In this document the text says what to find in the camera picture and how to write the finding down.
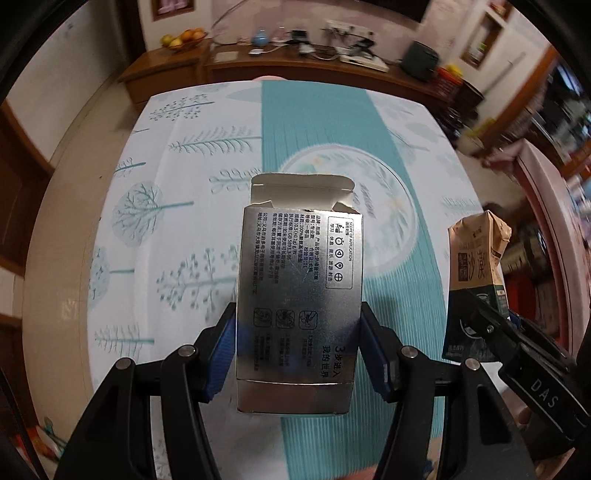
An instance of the silver bolt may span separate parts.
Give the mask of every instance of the silver bolt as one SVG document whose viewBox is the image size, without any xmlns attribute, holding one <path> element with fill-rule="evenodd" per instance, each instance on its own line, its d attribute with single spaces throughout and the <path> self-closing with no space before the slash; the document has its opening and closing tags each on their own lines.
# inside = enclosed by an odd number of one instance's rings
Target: silver bolt
<svg viewBox="0 0 591 480">
<path fill-rule="evenodd" d="M 117 362 L 115 363 L 115 367 L 117 368 L 117 370 L 125 370 L 126 368 L 129 368 L 129 366 L 131 365 L 131 358 L 119 358 L 119 360 L 117 360 Z"/>
<path fill-rule="evenodd" d="M 475 358 L 467 358 L 466 359 L 466 366 L 470 370 L 476 371 L 480 368 L 480 362 L 478 360 L 476 360 Z"/>
<path fill-rule="evenodd" d="M 183 345 L 178 349 L 180 356 L 191 356 L 195 353 L 195 347 L 193 345 Z"/>
<path fill-rule="evenodd" d="M 407 358 L 415 358 L 418 355 L 418 350 L 410 345 L 403 346 L 400 351 Z"/>
</svg>

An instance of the teal stripe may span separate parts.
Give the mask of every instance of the teal stripe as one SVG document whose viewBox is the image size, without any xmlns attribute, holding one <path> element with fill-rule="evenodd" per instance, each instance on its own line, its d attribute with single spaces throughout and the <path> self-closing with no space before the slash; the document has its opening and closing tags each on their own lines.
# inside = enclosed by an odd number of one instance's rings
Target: teal stripe
<svg viewBox="0 0 591 480">
<path fill-rule="evenodd" d="M 263 82 L 262 136 L 264 171 L 281 170 L 288 158 L 312 145 L 350 145 L 392 168 L 419 205 L 402 159 L 365 90 L 311 82 Z M 365 278 L 363 298 L 404 343 L 439 359 L 446 322 L 441 277 L 423 214 L 417 213 L 419 233 L 413 252 L 396 270 Z M 282 419 L 290 479 L 329 479 L 376 464 L 393 412 L 393 406 L 374 393 L 360 356 L 347 415 Z M 442 418 L 438 403 L 436 436 L 441 434 Z"/>
</svg>

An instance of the open box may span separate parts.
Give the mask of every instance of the open box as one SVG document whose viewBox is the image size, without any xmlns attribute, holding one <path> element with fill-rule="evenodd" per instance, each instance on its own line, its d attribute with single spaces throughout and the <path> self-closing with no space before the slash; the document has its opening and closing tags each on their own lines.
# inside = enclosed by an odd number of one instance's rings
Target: open box
<svg viewBox="0 0 591 480">
<path fill-rule="evenodd" d="M 362 215 L 351 179 L 252 179 L 238 274 L 238 410 L 349 410 L 359 337 Z"/>
</svg>

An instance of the beige floor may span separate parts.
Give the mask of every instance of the beige floor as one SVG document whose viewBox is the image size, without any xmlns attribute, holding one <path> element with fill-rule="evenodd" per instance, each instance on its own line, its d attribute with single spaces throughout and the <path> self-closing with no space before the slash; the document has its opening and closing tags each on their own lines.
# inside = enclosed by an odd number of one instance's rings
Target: beige floor
<svg viewBox="0 0 591 480">
<path fill-rule="evenodd" d="M 69 132 L 43 200 L 27 261 L 23 343 L 37 416 L 69 437 L 90 396 L 86 299 L 95 229 L 112 172 L 137 119 L 120 84 L 100 95 Z M 482 203 L 523 198 L 510 179 L 460 155 Z"/>
</svg>

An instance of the blue vase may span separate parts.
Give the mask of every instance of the blue vase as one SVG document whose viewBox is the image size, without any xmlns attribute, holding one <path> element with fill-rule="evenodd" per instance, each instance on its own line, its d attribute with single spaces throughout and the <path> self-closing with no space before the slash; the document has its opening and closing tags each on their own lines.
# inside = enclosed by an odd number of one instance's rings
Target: blue vase
<svg viewBox="0 0 591 480">
<path fill-rule="evenodd" d="M 267 37 L 267 32 L 264 28 L 258 29 L 255 36 L 252 37 L 252 43 L 257 47 L 264 47 L 269 43 L 269 37 Z"/>
</svg>

